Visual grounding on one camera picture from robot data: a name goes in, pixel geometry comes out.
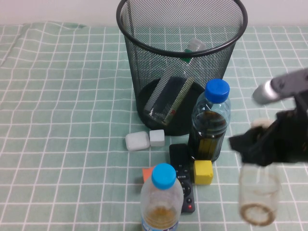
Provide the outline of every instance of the bottle with brown liquid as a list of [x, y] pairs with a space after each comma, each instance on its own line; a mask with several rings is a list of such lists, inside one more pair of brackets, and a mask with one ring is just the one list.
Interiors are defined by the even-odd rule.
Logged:
[[174, 168], [159, 164], [141, 190], [143, 231], [175, 231], [183, 205], [183, 190]]
[[194, 160], [215, 161], [230, 122], [230, 87], [222, 79], [208, 81], [193, 109], [188, 147]]

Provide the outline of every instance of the bottle cap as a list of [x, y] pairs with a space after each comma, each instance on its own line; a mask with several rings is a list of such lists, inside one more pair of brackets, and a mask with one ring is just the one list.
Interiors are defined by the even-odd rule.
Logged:
[[166, 163], [158, 164], [152, 172], [153, 185], [161, 190], [166, 190], [174, 185], [176, 180], [174, 168]]
[[208, 81], [205, 87], [205, 97], [212, 103], [225, 102], [229, 96], [229, 92], [229, 84], [219, 78]]

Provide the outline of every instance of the foam block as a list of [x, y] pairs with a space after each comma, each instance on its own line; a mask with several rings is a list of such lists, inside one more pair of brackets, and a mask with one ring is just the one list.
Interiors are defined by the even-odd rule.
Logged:
[[149, 135], [145, 131], [127, 134], [125, 141], [129, 151], [137, 151], [150, 147]]
[[142, 174], [143, 174], [143, 182], [146, 182], [146, 180], [152, 175], [152, 171], [155, 167], [151, 168], [143, 168]]
[[195, 160], [193, 164], [195, 184], [211, 184], [213, 179], [213, 167], [210, 160]]
[[161, 147], [165, 145], [165, 132], [164, 130], [150, 131], [150, 144], [152, 147]]

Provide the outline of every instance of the remote control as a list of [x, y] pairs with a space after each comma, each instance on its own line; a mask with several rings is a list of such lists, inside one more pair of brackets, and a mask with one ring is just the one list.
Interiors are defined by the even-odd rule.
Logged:
[[184, 201], [182, 206], [182, 213], [192, 213], [195, 211], [193, 199], [193, 185], [190, 176], [189, 153], [186, 144], [172, 144], [169, 146], [170, 164], [174, 167], [177, 178], [180, 181]]

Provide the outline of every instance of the plastic bottle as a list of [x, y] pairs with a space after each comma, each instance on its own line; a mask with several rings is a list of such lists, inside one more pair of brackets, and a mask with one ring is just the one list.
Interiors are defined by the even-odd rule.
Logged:
[[175, 231], [183, 205], [183, 190], [169, 164], [158, 164], [141, 190], [143, 231]]
[[[205, 49], [206, 46], [202, 41], [193, 38], [185, 52]], [[145, 115], [160, 124], [168, 125], [194, 83], [196, 72], [201, 72], [201, 69], [194, 58], [183, 58], [171, 63], [145, 105]]]
[[[273, 121], [260, 118], [251, 127], [268, 128]], [[239, 210], [246, 222], [256, 226], [270, 225], [277, 216], [281, 188], [277, 167], [243, 164], [239, 179]]]
[[215, 161], [230, 122], [230, 87], [222, 79], [208, 81], [193, 109], [188, 146], [194, 160]]

